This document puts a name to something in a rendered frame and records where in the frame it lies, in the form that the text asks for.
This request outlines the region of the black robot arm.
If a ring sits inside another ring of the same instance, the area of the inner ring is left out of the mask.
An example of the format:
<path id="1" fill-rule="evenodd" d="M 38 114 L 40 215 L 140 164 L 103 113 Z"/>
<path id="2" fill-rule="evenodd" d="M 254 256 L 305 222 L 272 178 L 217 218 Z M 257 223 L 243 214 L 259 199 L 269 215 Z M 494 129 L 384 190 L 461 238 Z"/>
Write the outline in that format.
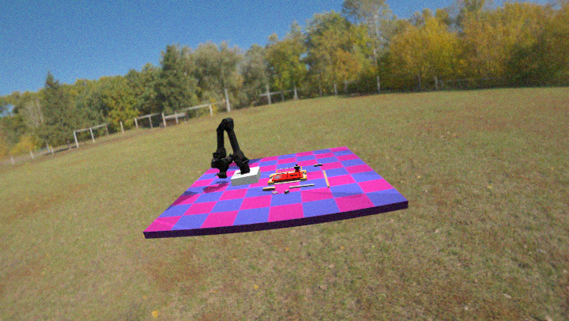
<path id="1" fill-rule="evenodd" d="M 218 125 L 217 128 L 216 152 L 221 151 L 223 156 L 221 159 L 227 158 L 229 164 L 231 164 L 234 161 L 236 165 L 240 168 L 241 175 L 244 175 L 250 173 L 249 164 L 247 164 L 249 162 L 249 159 L 247 159 L 244 156 L 243 151 L 240 149 L 233 128 L 234 128 L 233 118 L 227 117 L 226 119 L 221 120 L 221 123 Z M 233 149 L 233 154 L 229 154 L 229 156 L 227 157 L 226 157 L 226 150 L 224 147 L 224 130 L 226 130 L 228 133 L 228 139 Z"/>

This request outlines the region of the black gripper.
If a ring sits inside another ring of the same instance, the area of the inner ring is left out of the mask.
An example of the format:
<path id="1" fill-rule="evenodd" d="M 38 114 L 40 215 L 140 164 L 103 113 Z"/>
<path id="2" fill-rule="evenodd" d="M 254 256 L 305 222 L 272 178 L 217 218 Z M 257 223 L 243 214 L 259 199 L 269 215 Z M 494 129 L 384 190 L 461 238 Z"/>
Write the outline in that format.
<path id="1" fill-rule="evenodd" d="M 218 176 L 220 179 L 226 179 L 227 175 L 226 172 L 223 171 L 223 168 L 225 168 L 226 166 L 229 166 L 229 161 L 227 158 L 221 159 L 222 156 L 222 152 L 214 152 L 213 153 L 213 161 L 211 164 L 217 162 L 218 168 L 220 170 L 220 173 L 217 173 L 214 176 Z"/>

